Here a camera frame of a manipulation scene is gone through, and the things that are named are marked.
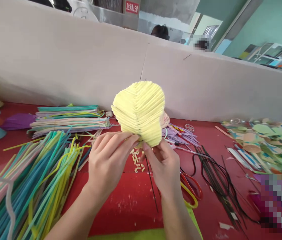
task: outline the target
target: forearm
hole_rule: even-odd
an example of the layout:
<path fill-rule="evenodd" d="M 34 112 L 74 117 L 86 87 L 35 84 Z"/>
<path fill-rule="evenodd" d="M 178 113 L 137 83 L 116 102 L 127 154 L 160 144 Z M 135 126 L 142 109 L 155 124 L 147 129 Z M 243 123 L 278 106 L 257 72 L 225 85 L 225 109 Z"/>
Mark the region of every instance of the forearm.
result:
<path fill-rule="evenodd" d="M 167 240 L 201 239 L 184 204 L 181 190 L 173 198 L 162 198 L 162 213 Z"/>
<path fill-rule="evenodd" d="M 93 220 L 106 198 L 91 192 L 88 184 L 78 198 L 54 225 L 46 240 L 86 240 Z"/>

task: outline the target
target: metal shelf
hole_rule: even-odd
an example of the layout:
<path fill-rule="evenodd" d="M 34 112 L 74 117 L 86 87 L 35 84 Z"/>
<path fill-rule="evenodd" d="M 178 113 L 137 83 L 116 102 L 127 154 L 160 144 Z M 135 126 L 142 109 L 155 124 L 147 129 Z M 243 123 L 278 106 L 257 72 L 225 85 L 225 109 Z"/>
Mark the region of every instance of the metal shelf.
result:
<path fill-rule="evenodd" d="M 275 56 L 267 56 L 270 55 L 271 50 L 276 50 L 278 53 L 275 54 Z M 279 43 L 265 43 L 261 47 L 257 48 L 253 54 L 250 55 L 248 60 L 254 58 L 253 63 L 257 63 L 261 58 L 267 58 L 269 59 L 269 63 L 273 61 L 282 61 L 282 44 Z"/>

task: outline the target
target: white cardboard partition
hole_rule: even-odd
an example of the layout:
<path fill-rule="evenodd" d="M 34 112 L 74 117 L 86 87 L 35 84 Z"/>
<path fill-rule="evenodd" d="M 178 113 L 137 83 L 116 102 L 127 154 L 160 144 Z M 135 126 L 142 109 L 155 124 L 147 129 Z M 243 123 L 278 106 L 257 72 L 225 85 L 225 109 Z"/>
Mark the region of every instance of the white cardboard partition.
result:
<path fill-rule="evenodd" d="M 0 99 L 110 109 L 116 93 L 140 80 L 146 39 L 29 1 L 0 0 Z"/>
<path fill-rule="evenodd" d="M 188 55 L 187 51 L 153 45 L 147 50 L 141 80 L 162 87 L 170 117 L 282 121 L 282 72 L 239 60 Z"/>
<path fill-rule="evenodd" d="M 282 121 L 282 72 L 26 0 L 0 0 L 0 99 L 108 110 L 140 79 L 163 88 L 170 117 Z"/>

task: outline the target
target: red scissors handle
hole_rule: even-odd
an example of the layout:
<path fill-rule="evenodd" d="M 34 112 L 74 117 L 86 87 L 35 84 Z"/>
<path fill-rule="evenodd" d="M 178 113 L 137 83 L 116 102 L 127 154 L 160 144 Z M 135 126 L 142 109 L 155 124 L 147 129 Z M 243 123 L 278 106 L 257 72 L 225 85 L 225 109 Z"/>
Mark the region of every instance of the red scissors handle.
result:
<path fill-rule="evenodd" d="M 191 193 L 198 199 L 198 200 L 201 200 L 203 198 L 203 193 L 202 193 L 202 189 L 200 187 L 200 185 L 198 184 L 198 182 L 193 178 L 191 177 L 190 175 L 186 174 L 185 172 L 180 172 L 180 176 L 184 182 L 184 185 L 191 191 Z M 193 190 L 193 188 L 191 187 L 188 179 L 190 179 L 191 181 L 193 181 L 196 185 L 196 189 L 198 190 L 199 192 L 199 196 L 197 196 Z"/>

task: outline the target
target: hand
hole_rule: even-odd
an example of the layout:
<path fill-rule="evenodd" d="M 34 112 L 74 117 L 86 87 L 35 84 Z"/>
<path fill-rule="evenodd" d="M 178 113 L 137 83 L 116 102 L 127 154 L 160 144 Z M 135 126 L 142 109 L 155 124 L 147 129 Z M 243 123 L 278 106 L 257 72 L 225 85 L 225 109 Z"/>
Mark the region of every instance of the hand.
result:
<path fill-rule="evenodd" d="M 143 143 L 144 153 L 151 164 L 154 181 L 164 199 L 182 197 L 180 186 L 180 158 L 172 147 L 162 138 L 152 149 Z"/>
<path fill-rule="evenodd" d="M 138 144 L 138 139 L 138 135 L 129 132 L 100 135 L 90 152 L 89 180 L 84 189 L 88 188 L 101 201 L 105 201 L 118 185 L 127 158 Z"/>

